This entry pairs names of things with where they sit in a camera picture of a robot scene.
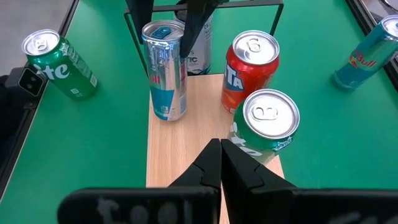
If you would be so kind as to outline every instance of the sprite can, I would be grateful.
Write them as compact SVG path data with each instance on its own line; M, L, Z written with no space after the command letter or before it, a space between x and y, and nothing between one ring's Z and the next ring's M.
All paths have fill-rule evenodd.
M22 50L40 73L73 99L91 96L97 79L69 41L50 29L38 30L22 42Z
M299 109L290 97L261 89L238 106L228 139L257 161L267 163L293 141L299 123Z

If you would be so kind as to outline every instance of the can rim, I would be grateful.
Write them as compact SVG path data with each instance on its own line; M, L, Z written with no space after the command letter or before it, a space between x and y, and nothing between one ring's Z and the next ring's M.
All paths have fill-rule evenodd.
M278 96L279 98L282 98L286 103L289 104L290 108L293 111L293 114L295 115L295 121L292 125L292 127L290 127L290 131L286 132L284 134L281 134L280 136L270 136L270 135L266 135L264 133L261 133L260 131L258 131L248 120L248 116L246 113L246 109L248 107L249 102L255 98L256 96L259 95L263 95L264 93L268 93L268 94L272 94L274 96ZM295 102L293 101L293 99L291 99L291 97L289 97L288 95L286 95L285 93L279 91L279 90L274 90L274 89L261 89L261 90L257 90L253 93L251 93L244 101L243 103L243 117L244 117L244 121L246 122L246 124L249 126L249 128L254 131L256 134L260 135L263 138L266 139L272 139L272 140L278 140L278 139L283 139L283 138L287 138L289 136L291 136L292 134L294 134L297 130L297 128L299 127L300 124L300 111L299 108L297 107L297 105L295 104Z
M181 0L181 1L177 2L176 5L182 5L182 4L186 4L186 3L187 3L187 0ZM177 15L178 12L179 12L179 10L174 11L174 16L179 20L179 22L185 23L185 21L183 19L178 17L178 15Z
M185 27L185 25L184 25L183 23L179 22L179 21L156 20L156 21L148 22L148 23L142 28L142 36L145 37L146 39L156 40L156 41L165 41L165 42L180 40L180 39L182 38L182 36L181 36L181 37L176 37L176 38L173 38L173 39L164 40L164 39L153 38L153 37L147 35L147 34L146 34L146 31L147 31L150 27L152 27L153 25L158 24L158 23L164 23L165 25L167 25L167 24L172 24L172 25L175 25L175 26L178 26L179 28L181 28L182 31L184 31L184 27Z
M174 16L178 22L185 23L185 21L178 16L178 11L174 11Z
M391 32L389 32L389 31L387 30L386 22L388 22L390 19L396 19L396 20L397 20L397 23L398 23L398 15L389 15L389 16L386 16L385 18L383 18L383 19L381 20L380 23L382 24L383 30L384 30L385 32L387 32L387 33L390 35L390 37L391 37L392 39L397 40L397 39L398 39L398 34L391 33Z
M52 47L52 49L50 49L49 51L47 51L46 53L43 53L43 54L32 54L32 53L30 53L30 52L28 52L28 51L26 50L27 43L28 43L33 37L35 37L38 33L46 32L46 31L55 34L55 35L58 37L58 44L59 44L59 42L60 42L60 34L59 34L57 31L55 31L55 30L53 30L53 29L41 29L41 30L37 30L37 31L35 31L35 32L31 33L31 34L29 34L27 37L25 37L25 39L22 41L22 44L21 44L22 51L23 51L26 55L40 56L40 55L48 54L48 53L50 53L52 50L54 50L54 49L57 47L58 44L56 44L54 47Z
M255 32L255 33L261 34L262 37L268 39L271 43L273 43L273 44L275 45L275 55L274 55L268 62L266 62L266 63L261 63L261 64L258 64L258 63L250 63L250 62L247 62L244 58L242 58L242 56L240 56L239 54L237 54L237 53L235 52L235 46L236 46L236 43L238 42L238 40L239 40L244 34L247 34L247 33L250 33L250 32ZM270 34L264 32L264 31L261 31L261 30L247 30L247 31L244 31L244 32L238 34L238 35L234 38L234 40L232 41L232 49L233 49L233 51L234 51L234 54L235 54L241 61L243 61L244 63L248 63L248 64L250 64L250 65L267 65L267 64L270 64L270 63L272 63L273 61L275 61L275 59L279 56L279 51L280 51L279 43L278 43L278 41L275 39L275 37L273 37L272 35L270 35Z

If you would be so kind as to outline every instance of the green table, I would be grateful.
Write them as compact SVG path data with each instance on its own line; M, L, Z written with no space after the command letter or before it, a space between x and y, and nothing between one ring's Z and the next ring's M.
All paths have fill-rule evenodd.
M149 87L125 8L124 0L80 1L67 38L100 89L74 102L47 86L0 204L0 223L56 223L59 202L76 189L145 186ZM216 11L212 72L223 71L236 34L268 31L275 10ZM160 18L171 14L153 17ZM275 37L281 63L271 88L291 96L302 116L296 140L281 154L285 178L311 188L398 188L398 94L388 77L380 71L353 93L329 81L364 38L346 3L285 0Z

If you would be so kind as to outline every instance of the red bull can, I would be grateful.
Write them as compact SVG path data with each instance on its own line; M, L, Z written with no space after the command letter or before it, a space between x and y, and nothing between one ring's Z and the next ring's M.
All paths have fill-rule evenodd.
M180 57L184 26L152 21L142 28L144 52L155 115L165 121L181 118L187 107L186 61Z
M398 15L385 17L357 46L333 78L344 90L354 90L374 75L398 47Z

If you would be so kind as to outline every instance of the tall can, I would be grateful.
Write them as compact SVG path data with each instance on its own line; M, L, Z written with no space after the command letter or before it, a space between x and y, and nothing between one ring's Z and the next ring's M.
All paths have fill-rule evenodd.
M30 64L72 99L91 96L98 81L69 41L50 29L38 30L22 42Z
M186 2L186 0L183 0L179 1L177 4L185 4ZM185 25L185 21L187 20L187 11L175 11L174 20ZM210 15L186 58L187 70L193 75L205 75L210 72L212 27L213 15Z
M181 118L187 108L186 61L180 57L183 30L177 21L152 21L142 28L152 104L165 121Z
M374 75L398 47L398 15L385 17L349 55L333 78L344 90L354 90Z
M267 163L294 139L300 112L277 90L262 89L237 108L228 139L261 163Z
M279 44L258 30L235 37L226 53L221 103L230 113L252 92L267 88L279 66Z

